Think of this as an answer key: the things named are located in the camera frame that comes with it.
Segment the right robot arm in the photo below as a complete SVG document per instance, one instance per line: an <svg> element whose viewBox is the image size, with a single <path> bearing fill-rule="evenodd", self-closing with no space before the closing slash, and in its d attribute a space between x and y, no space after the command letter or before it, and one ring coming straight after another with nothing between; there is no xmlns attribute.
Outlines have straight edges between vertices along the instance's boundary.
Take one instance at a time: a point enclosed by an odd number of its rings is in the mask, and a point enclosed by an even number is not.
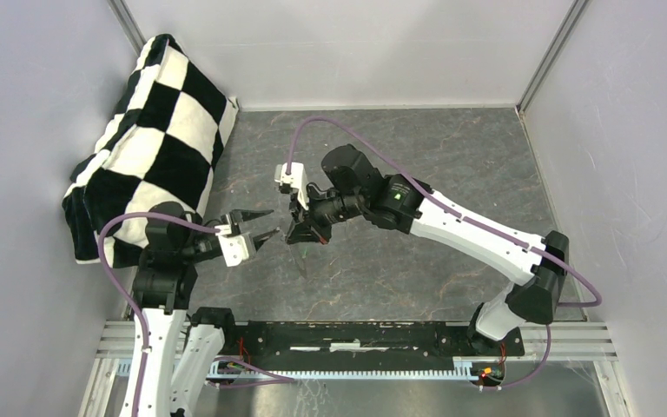
<svg viewBox="0 0 667 417"><path fill-rule="evenodd" d="M287 244L327 244L334 224L361 216L377 228L439 242L494 268L510 284L472 317L466 340L477 354L491 353L526 322L554 322L567 276L557 264L568 252L566 235L509 228L462 208L424 182L382 175L352 145L329 151L321 168L332 183L329 189L309 182L299 162L276 168L280 192L291 196Z"/></svg>

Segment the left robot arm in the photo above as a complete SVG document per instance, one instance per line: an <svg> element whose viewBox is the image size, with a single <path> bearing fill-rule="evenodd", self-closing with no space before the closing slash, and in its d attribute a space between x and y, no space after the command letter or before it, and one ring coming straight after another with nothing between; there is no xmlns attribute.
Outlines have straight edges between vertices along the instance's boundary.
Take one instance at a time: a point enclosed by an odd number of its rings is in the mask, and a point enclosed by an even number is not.
<svg viewBox="0 0 667 417"><path fill-rule="evenodd" d="M132 287L138 312L123 416L193 415L215 358L238 342L230 309L198 308L188 314L195 266L215 258L230 268L247 261L277 231L251 236L240 226L270 213L233 209L204 224L178 202L162 202L149 211L149 244Z"/></svg>

